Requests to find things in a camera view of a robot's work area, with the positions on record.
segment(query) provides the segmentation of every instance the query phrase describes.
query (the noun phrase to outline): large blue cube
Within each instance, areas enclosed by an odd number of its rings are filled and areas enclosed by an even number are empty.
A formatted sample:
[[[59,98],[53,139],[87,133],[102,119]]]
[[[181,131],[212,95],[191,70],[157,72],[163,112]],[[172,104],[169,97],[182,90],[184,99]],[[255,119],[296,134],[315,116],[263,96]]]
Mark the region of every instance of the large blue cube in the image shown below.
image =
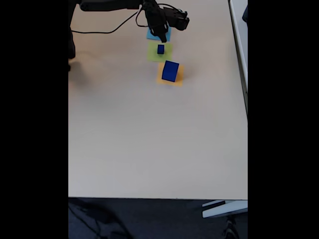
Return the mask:
[[[179,64],[176,62],[165,61],[163,74],[162,74],[161,78],[163,80],[175,82],[176,76],[177,76],[177,71],[178,71],[178,66],[179,66]]]
[[[158,45],[158,54],[164,54],[164,45]]]

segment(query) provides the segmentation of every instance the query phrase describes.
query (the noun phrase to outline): table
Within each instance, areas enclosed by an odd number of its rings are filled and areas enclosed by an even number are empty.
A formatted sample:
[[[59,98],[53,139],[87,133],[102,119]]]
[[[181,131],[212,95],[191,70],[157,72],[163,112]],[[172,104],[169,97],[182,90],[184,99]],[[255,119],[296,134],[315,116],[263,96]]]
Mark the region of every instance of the table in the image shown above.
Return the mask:
[[[247,200],[248,130],[226,0],[167,0],[182,87],[156,83],[146,28],[74,33],[69,72],[69,197]],[[110,31],[134,10],[82,12],[71,28]],[[140,14],[139,24],[146,23]]]

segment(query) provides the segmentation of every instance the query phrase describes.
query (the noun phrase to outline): colored paper square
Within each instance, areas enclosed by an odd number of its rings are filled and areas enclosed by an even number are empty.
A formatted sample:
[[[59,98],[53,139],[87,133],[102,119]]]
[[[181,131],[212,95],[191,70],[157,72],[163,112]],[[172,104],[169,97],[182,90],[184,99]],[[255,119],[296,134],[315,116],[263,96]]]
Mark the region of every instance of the colored paper square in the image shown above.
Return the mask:
[[[169,42],[170,41],[170,34],[171,34],[171,27],[169,26],[168,27],[168,32],[165,34],[166,36],[166,39],[167,41]],[[150,40],[157,40],[157,41],[160,41],[160,38],[158,36],[153,36],[151,34],[151,31],[150,31],[150,28],[148,27],[148,32],[146,34],[146,38],[147,39],[150,39]]]
[[[183,85],[183,76],[184,76],[184,66],[183,65],[179,65],[179,67],[178,67],[178,72],[177,72],[175,82],[163,80],[161,78],[162,73],[163,73],[163,69],[164,69],[164,62],[160,62],[158,65],[158,75],[156,78],[156,83],[170,85],[170,86],[180,86],[180,87]]]
[[[164,54],[158,54],[158,45],[159,43],[157,41],[149,41],[149,47],[148,47],[148,60],[149,61],[156,61],[156,62],[165,62],[171,61],[171,55],[172,55],[172,44],[171,43],[161,43],[161,45],[164,45],[165,51]]]

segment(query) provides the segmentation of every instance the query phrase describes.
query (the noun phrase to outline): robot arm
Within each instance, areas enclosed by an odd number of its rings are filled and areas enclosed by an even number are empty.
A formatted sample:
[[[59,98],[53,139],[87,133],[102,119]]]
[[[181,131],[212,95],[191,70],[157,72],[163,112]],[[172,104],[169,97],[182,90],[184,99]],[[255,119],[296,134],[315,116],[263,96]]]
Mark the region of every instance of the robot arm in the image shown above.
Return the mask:
[[[69,8],[69,26],[77,3],[80,4],[83,11],[139,9],[142,5],[151,34],[158,36],[162,42],[167,42],[165,34],[168,31],[168,25],[183,31],[189,23],[187,11],[182,12],[176,8],[168,7],[162,9],[155,0],[69,0],[69,7],[71,5],[71,9]]]

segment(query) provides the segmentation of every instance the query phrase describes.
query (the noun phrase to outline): green square mat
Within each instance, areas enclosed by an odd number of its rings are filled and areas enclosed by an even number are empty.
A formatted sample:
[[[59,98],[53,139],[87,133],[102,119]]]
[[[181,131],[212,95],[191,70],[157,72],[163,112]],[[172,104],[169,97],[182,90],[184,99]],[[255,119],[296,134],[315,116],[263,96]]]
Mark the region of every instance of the green square mat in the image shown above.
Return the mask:
[[[164,45],[164,54],[158,54],[158,45]],[[148,60],[156,62],[171,61],[172,55],[172,44],[171,43],[161,43],[160,41],[149,41],[148,47]]]

